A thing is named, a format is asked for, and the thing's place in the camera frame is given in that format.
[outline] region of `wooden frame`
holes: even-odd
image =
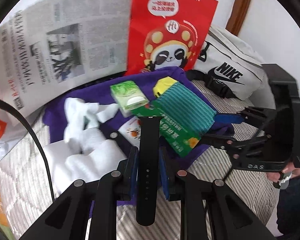
[[[247,15],[251,0],[235,0],[226,29],[233,35],[238,35]]]

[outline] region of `black buckle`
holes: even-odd
[[[226,84],[211,76],[207,76],[207,82],[205,82],[205,85],[206,88],[210,89],[221,98],[236,98],[236,96],[232,93],[231,89]]]

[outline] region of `human hand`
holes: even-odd
[[[300,168],[295,168],[293,165],[293,162],[290,162],[287,164],[287,166],[282,170],[282,173],[288,173],[292,171],[291,178],[296,178],[300,176]],[[280,173],[279,172],[267,172],[267,178],[270,181],[278,182],[280,179]]]

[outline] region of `speech bubble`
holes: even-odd
[[[177,0],[149,0],[148,11],[155,16],[174,16],[179,11]]]

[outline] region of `white tissue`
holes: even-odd
[[[66,99],[68,125],[64,140],[44,147],[52,181],[61,193],[77,179],[101,179],[126,159],[117,143],[107,140],[98,129],[99,122],[113,118],[118,109],[117,104],[103,106],[85,103],[80,98]]]
[[[90,154],[73,155],[68,144],[62,140],[44,147],[51,178],[60,193],[75,180],[91,182],[117,169],[126,156],[113,140],[105,140]]]
[[[65,114],[68,125],[65,128],[63,139],[69,144],[73,154],[81,153],[80,145],[84,140],[81,132],[84,128],[98,128],[99,122],[104,123],[113,118],[118,109],[118,104],[103,106],[99,103],[85,103],[80,98],[67,98]]]

